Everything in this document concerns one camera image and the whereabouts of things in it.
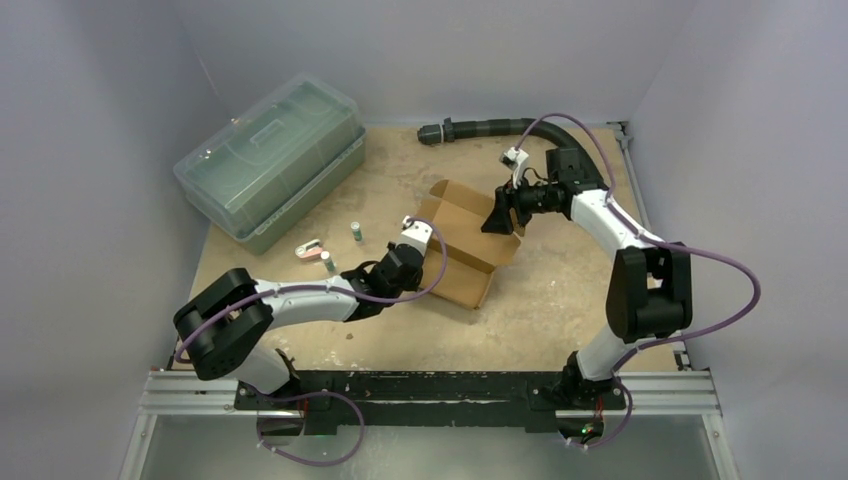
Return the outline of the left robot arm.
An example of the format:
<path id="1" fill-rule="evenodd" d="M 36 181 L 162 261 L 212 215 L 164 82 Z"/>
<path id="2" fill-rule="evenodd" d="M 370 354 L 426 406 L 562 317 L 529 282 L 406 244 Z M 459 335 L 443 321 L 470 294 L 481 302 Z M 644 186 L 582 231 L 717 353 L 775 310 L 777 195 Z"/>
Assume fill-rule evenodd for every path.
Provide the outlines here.
<path id="1" fill-rule="evenodd" d="M 378 261 L 303 283 L 261 281 L 232 268 L 174 315 L 185 346 L 180 353 L 199 379 L 236 378 L 272 408 L 287 408 L 298 395 L 294 368 L 284 354 L 262 346 L 262 336 L 284 326 L 374 317 L 419 288 L 425 255 L 421 246 L 393 243 Z"/>

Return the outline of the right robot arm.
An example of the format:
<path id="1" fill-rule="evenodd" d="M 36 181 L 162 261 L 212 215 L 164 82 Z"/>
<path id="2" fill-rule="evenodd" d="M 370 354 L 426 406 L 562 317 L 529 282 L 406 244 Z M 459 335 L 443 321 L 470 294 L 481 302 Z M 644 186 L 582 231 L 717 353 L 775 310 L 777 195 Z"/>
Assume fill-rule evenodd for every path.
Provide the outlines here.
<path id="1" fill-rule="evenodd" d="M 530 183 L 528 154 L 506 150 L 500 161 L 510 179 L 495 191 L 484 233 L 520 233 L 535 214 L 561 213 L 588 232 L 612 260 L 605 303 L 607 324 L 590 344 L 573 352 L 550 400 L 587 407 L 613 388 L 618 362 L 636 347 L 664 339 L 692 321 L 691 259 L 684 252 L 654 246 L 631 231 L 633 219 L 609 196 L 592 159 L 575 148 L 546 153 L 546 176 Z"/>

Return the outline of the clear plastic storage box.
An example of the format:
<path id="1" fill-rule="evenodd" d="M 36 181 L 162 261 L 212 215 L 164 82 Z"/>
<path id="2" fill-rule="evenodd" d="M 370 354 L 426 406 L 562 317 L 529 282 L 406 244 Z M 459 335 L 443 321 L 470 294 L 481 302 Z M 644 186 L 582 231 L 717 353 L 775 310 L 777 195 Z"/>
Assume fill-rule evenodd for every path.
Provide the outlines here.
<path id="1" fill-rule="evenodd" d="M 268 251 L 365 160 L 357 103 L 300 74 L 181 159 L 189 202 L 253 255 Z"/>

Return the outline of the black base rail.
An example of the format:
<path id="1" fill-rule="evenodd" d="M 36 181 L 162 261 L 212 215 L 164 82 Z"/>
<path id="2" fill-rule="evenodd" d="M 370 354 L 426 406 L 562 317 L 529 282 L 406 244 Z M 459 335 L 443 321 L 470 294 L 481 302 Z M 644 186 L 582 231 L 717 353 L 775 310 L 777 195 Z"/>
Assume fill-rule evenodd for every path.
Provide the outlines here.
<path id="1" fill-rule="evenodd" d="M 602 416 L 626 401 L 610 381 L 585 386 L 556 371 L 303 370 L 270 398 L 241 382 L 234 407 L 262 417 L 292 414 L 308 435 L 342 426 L 521 428 L 581 438 L 603 432 Z"/>

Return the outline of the aluminium frame profile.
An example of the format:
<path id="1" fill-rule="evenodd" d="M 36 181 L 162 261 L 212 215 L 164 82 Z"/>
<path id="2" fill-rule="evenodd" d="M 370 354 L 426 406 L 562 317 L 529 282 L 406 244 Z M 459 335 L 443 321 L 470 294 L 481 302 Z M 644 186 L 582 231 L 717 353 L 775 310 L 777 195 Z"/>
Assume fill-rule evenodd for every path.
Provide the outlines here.
<path id="1" fill-rule="evenodd" d="M 624 372 L 621 374 L 635 401 L 634 416 L 693 417 L 706 430 L 706 451 L 720 479 L 737 479 L 738 469 L 725 440 L 725 428 L 713 378 L 708 371 Z M 204 382 L 190 371 L 153 371 L 146 381 L 119 477 L 142 476 L 156 422 L 163 416 L 248 416 L 238 411 L 236 382 Z"/>

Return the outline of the small green white vial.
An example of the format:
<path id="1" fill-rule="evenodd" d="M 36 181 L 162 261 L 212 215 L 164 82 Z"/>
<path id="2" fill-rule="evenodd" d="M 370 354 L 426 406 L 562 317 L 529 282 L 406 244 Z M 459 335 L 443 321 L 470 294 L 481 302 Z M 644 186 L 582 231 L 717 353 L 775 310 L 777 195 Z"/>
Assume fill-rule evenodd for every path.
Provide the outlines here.
<path id="1" fill-rule="evenodd" d="M 337 271 L 336 263 L 331 253 L 328 251 L 322 251 L 320 254 L 321 262 L 323 263 L 325 269 L 329 273 L 334 273 Z"/>

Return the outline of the pink white small tool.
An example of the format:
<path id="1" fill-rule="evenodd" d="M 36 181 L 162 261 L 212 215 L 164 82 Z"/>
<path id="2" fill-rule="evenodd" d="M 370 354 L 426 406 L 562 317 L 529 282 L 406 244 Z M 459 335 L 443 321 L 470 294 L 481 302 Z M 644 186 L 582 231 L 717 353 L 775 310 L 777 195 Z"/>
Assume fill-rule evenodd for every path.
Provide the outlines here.
<path id="1" fill-rule="evenodd" d="M 303 262 L 318 261 L 324 253 L 323 243 L 320 239 L 312 239 L 297 246 L 294 253 Z"/>

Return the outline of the brown cardboard box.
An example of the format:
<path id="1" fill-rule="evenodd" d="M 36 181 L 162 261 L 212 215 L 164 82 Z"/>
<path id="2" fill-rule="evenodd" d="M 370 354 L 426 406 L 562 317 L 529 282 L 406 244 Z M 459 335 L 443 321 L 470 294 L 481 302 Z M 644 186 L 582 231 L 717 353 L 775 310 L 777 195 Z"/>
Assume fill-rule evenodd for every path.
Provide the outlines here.
<path id="1" fill-rule="evenodd" d="M 447 247 L 447 267 L 441 272 L 442 251 L 437 238 L 428 243 L 423 264 L 423 287 L 468 309 L 480 308 L 497 268 L 510 264 L 520 237 L 481 231 L 494 207 L 494 198 L 458 181 L 443 179 L 429 190 L 417 216 L 429 220 Z"/>

